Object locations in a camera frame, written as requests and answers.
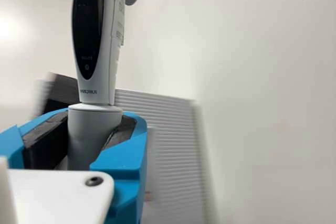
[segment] blue clamp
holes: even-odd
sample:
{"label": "blue clamp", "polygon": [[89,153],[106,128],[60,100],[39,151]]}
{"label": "blue clamp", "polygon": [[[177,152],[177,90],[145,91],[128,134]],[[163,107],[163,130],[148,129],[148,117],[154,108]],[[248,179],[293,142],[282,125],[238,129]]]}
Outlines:
{"label": "blue clamp", "polygon": [[[61,109],[41,115],[21,127],[13,126],[0,134],[0,156],[6,156],[10,168],[24,169],[22,138]],[[145,195],[147,170],[147,123],[130,112],[125,116],[136,120],[131,138],[103,150],[90,165],[90,170],[105,172],[114,179],[114,196],[105,224],[139,224]]]}

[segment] screw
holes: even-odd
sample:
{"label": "screw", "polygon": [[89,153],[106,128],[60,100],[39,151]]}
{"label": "screw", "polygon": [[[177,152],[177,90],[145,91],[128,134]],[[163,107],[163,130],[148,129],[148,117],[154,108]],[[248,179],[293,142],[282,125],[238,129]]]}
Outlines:
{"label": "screw", "polygon": [[101,183],[103,183],[103,179],[101,177],[92,177],[89,178],[86,182],[85,185],[86,186],[99,186]]}

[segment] white background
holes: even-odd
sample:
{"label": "white background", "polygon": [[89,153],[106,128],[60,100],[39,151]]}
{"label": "white background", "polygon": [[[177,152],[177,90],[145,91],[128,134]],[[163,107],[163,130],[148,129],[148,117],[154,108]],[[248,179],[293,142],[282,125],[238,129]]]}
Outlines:
{"label": "white background", "polygon": [[[72,0],[0,0],[0,126],[75,76]],[[195,99],[221,223],[336,223],[336,0],[138,0],[117,87]]]}

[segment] ribbed white panel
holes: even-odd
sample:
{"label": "ribbed white panel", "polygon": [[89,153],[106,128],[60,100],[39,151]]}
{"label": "ribbed white panel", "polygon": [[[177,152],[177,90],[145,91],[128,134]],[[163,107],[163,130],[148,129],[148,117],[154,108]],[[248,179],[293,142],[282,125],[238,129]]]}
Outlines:
{"label": "ribbed white panel", "polygon": [[146,119],[156,128],[149,155],[157,191],[150,223],[206,223],[205,182],[190,100],[128,90],[116,90],[115,105]]}

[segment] white plastic plate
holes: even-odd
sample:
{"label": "white plastic plate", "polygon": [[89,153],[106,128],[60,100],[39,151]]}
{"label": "white plastic plate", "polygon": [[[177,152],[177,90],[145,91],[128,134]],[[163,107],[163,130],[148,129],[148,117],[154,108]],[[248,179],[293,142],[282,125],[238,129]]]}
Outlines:
{"label": "white plastic plate", "polygon": [[[103,223],[114,193],[112,177],[101,172],[9,169],[8,177],[19,224]],[[87,186],[93,177],[103,182]]]}

